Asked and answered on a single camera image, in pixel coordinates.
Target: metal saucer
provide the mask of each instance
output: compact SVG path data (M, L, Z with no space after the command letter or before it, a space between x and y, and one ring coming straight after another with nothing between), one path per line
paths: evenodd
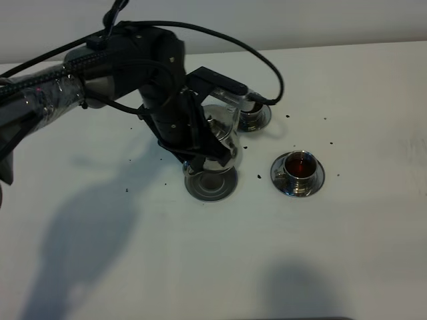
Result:
M272 110L268 105L255 106L251 111L240 111L238 130L252 132L263 129L272 119Z
M223 173L203 171L185 176L185 187L190 195L201 201L219 201L231 195L238 184L234 167Z
M303 159L304 163L307 163L313 171L306 176L291 174L286 168L292 160L296 159ZM273 162L270 176L274 186L290 197L313 195L320 190L325 181L325 171L322 164L311 153L304 150L288 152L278 157Z

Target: white wall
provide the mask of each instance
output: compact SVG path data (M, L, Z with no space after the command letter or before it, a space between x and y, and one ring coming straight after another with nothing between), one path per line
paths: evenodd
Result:
M102 28L113 0L7 0L0 10L0 63L30 59ZM185 21L257 49L427 39L427 1L131 0L125 20ZM189 53L238 51L193 31L177 31Z

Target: white table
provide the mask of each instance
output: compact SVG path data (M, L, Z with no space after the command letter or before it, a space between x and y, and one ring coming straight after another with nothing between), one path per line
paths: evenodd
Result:
M224 201L193 199L145 124L109 107L18 146L0 210L0 319L427 317L427 42L264 54L286 94L264 131L240 136ZM187 57L188 71L200 65L277 94L249 53ZM326 170L306 199L269 178L293 149Z

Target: electrical wire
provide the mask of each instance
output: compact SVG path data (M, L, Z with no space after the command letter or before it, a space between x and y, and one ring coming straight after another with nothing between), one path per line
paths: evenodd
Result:
M198 25L192 25L190 23L184 23L184 22L176 22L176 21L137 21L137 22L124 21L122 23L124 25L133 25L136 27L160 26L160 27L177 27L177 28L191 29L194 31L202 32L202 33L212 35L214 37L229 41L231 43L234 43L235 45L238 45L239 47L245 49L246 51L250 52L252 55L255 55L259 60L264 62L274 72L274 74L277 76L278 81L279 81L279 85L280 85L279 94L275 99L266 99L266 98L260 97L256 93L249 93L248 97L251 98L252 100L256 101L256 102L263 103L264 105L275 105L283 97L283 94L285 92L285 83L284 83L284 80L282 78L282 75L280 74L280 71L276 68L276 66L272 62L270 62L267 58L265 58L261 53L259 53L254 48L250 47L249 45L241 42L240 40L237 40L233 37L230 37L229 35L224 35L223 33L220 33L220 32L217 32L217 31L214 31L211 29L203 28L203 27L200 27Z
M57 66L56 69L50 69L49 72L40 72L32 77L12 82L8 85L0 87L0 98L12 95L22 89L45 83L50 80L58 79L72 73L80 73L88 67L93 67L103 63L109 55L105 51L94 52L83 57L78 57L64 63L62 66Z
M97 37L97 36L100 36L102 33L103 33L103 30L100 30L98 32L92 33L91 35L87 35L86 37L80 38L80 39L75 40L73 42L70 42L66 45L63 45L62 47L59 47L59 48L56 48L52 51L46 52L43 55L40 55L40 56L38 56L34 59L31 59L27 62L24 62L20 65L17 65L16 67L4 72L2 75L0 75L0 77L9 78L13 75L16 75L18 72L21 72L22 70L28 69L28 68L30 68L30 67L32 67L32 66L34 66L40 62L43 62L44 60L47 60L47 59L52 58L52 57L54 57L54 56L56 56L62 52L65 52L65 51L68 51L72 48L75 48L78 45L84 44L86 42L87 38L94 37L94 36Z
M123 10L128 3L129 0L115 0L111 9L105 14L103 18L103 24L105 27L103 38L105 40L107 40L111 36L111 33L113 32L114 28L114 23L117 19L117 16L119 15L119 12Z
M264 97L259 96L256 93L249 93L248 97L252 99L253 101L263 103L264 105L275 105L277 102L279 102L284 94L285 91L285 83L282 78L282 75L280 74L279 70L274 66L272 62L270 62L267 58L265 58L261 53L257 52L254 48L250 47L249 45L246 45L245 43L230 37L228 35L224 35L223 33L219 33L217 31L213 31L204 27L200 27L198 25L192 25L190 23L183 23L183 22L175 22L175 21L122 21L117 27L123 27L123 26L136 26L136 27L153 27L153 26L164 26L164 27L178 27L178 28L184 28L184 29L191 29L194 31L202 32L208 35L212 35L214 37L229 41L231 43L234 43L235 45L240 46L241 48L245 49L246 51L250 52L252 55L255 55L258 59L263 61L276 75L279 81L280 89L279 94L275 99L266 99ZM11 70L6 71L4 74L0 75L0 77L10 77L26 68L29 68L37 63L40 63L48 58L54 57L55 55L58 55L64 51L70 50L78 45L81 45L85 43L87 38L92 36L100 36L105 32L104 30L98 31L96 33L93 33L91 35L88 35L86 37L80 38L76 41L73 41L71 43L68 43L67 45L63 45L60 48L57 48L55 50L52 50L48 53L45 53L44 55L41 55L39 57L36 57L30 61L27 61L21 65L18 65Z
M115 102L115 101L109 99L108 97L105 97L103 95L100 95L97 92L94 92L94 91L88 90L88 89L85 90L86 91L85 92L86 97L96 99L96 100L98 100L98 101L100 101L106 105L109 105L110 107L113 107L113 108L120 110L120 111L123 111L125 113L130 113L132 115L149 115L151 113L158 111L158 109L161 109L164 106L166 106L177 94L176 81L175 81L175 77L173 76L173 73L171 72L171 70L168 67L166 67L166 65L164 65L163 63L153 61L153 60L145 60L145 59L129 60L129 61L126 61L123 63L119 63L119 64L115 65L115 67L120 69L120 68L129 68L129 67L140 67L143 65L155 67L156 69L159 69L159 70L167 73L167 75L169 75L169 78L171 80L171 86L173 87L173 91L171 93L169 93L167 99L165 100L165 102L163 102L163 105L161 105L160 107L156 107L153 109L144 109L144 104L142 104L138 109L129 108L129 107L126 107L125 105L122 105L121 103Z

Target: red liquid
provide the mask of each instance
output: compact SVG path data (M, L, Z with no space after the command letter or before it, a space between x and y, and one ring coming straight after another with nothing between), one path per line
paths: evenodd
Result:
M306 159L290 159L286 161L285 168L294 177L306 178L316 171L316 162Z

